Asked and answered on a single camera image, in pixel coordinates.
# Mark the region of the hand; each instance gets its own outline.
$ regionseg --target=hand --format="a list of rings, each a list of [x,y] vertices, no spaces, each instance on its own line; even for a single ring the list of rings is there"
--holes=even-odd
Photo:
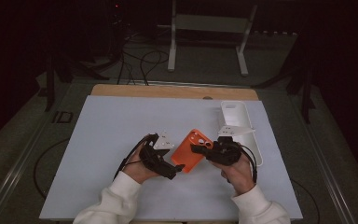
[[[229,180],[238,195],[248,192],[255,186],[251,164],[245,155],[241,155],[240,159],[230,166],[215,162],[211,162],[211,164],[222,170],[222,177]]]
[[[135,152],[131,155],[130,159],[127,163],[133,162],[132,164],[128,164],[124,167],[123,172],[129,175],[133,180],[138,182],[139,184],[143,184],[146,179],[149,179],[154,176],[159,176],[155,172],[147,169],[144,164],[141,162],[141,158],[139,157],[139,153],[142,147],[145,145],[143,142],[138,148],[136,148]]]

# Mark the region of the dark background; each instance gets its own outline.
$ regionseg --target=dark background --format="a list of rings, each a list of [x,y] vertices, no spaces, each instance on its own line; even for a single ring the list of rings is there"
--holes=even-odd
[[[238,3],[183,0],[178,10],[243,14],[240,7],[225,8],[228,2]],[[0,129],[39,91],[34,78],[46,71],[51,49],[74,60],[92,62],[99,55],[116,60],[112,55],[120,50],[123,26],[154,36],[157,24],[170,22],[171,1],[166,0],[0,1]],[[299,34],[286,66],[317,55],[310,67],[312,83],[358,161],[358,0],[259,1],[254,31]]]

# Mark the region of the person's right hand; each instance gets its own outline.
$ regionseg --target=person's right hand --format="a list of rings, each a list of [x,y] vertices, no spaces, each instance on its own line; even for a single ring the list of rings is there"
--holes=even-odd
[[[222,177],[232,184],[238,195],[248,192],[255,186],[252,179],[251,164],[245,155],[242,154],[240,159],[230,166],[212,161],[210,163],[222,170]]]

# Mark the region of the table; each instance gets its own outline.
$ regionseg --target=table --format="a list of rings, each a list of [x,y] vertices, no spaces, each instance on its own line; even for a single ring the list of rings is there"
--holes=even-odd
[[[221,100],[246,100],[264,153],[259,186],[268,199],[282,203],[291,218],[302,218],[267,114],[257,99],[254,90],[246,89],[96,85],[82,109],[40,218],[72,219],[80,210],[97,203],[101,189],[112,181],[121,160],[147,130],[161,129],[161,123],[176,146],[189,131],[188,123],[215,138],[214,112]],[[186,119],[172,119],[175,113]],[[133,120],[117,118],[120,115]],[[112,145],[128,150],[112,149]],[[178,173],[172,181],[163,177],[150,179],[142,187],[134,220],[234,221],[238,219],[238,209],[230,200],[233,188],[218,179],[220,172],[207,161],[188,175]]]

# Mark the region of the metal leg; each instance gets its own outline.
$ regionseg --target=metal leg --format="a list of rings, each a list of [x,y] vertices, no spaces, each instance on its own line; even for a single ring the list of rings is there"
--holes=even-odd
[[[312,106],[312,100],[310,99],[310,89],[312,86],[312,68],[310,68],[307,71],[307,74],[305,76],[304,85],[303,85],[303,96],[302,96],[302,102],[301,102],[301,115],[303,116],[303,119],[310,123],[310,108],[314,107]]]
[[[253,24],[253,20],[255,18],[256,10],[257,10],[257,6],[253,6],[251,15],[249,17],[248,24],[246,26],[245,33],[243,34],[243,40],[241,42],[241,45],[236,47],[238,63],[240,64],[241,75],[244,77],[247,77],[249,75],[249,73],[248,73],[248,67],[246,66],[245,57],[243,56],[243,50],[245,49],[246,41],[248,40],[249,34],[251,33],[252,24]]]
[[[172,25],[171,25],[171,47],[168,58],[168,71],[175,70],[176,61],[176,0],[172,0]]]
[[[48,102],[45,108],[46,112],[49,112],[55,101],[55,90],[54,90],[54,65],[53,56],[49,53],[46,59],[46,91]]]

